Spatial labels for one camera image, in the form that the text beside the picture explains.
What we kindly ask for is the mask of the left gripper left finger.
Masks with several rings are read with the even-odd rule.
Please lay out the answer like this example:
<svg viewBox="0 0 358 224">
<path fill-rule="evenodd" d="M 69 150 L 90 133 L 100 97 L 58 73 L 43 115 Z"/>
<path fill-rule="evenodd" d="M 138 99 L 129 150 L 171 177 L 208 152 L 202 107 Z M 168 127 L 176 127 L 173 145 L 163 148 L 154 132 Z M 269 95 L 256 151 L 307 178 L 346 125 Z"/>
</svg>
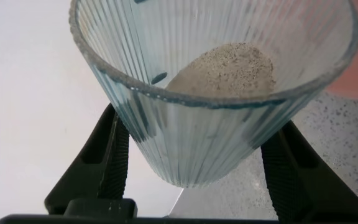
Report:
<svg viewBox="0 0 358 224">
<path fill-rule="evenodd" d="M 122 199 L 129 165 L 129 132 L 112 105 L 99 118 L 85 145 L 44 200 L 62 215 L 78 198 Z"/>
</svg>

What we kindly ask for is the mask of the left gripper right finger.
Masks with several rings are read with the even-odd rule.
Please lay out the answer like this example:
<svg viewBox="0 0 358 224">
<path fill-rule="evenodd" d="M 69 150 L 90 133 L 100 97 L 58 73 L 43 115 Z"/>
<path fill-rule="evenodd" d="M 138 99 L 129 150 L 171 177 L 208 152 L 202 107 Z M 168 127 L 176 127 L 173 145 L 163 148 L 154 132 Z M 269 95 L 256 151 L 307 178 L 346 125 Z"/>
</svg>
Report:
<svg viewBox="0 0 358 224">
<path fill-rule="evenodd" d="M 358 196 L 289 121 L 261 145 L 265 180 L 281 223 L 358 223 Z"/>
</svg>

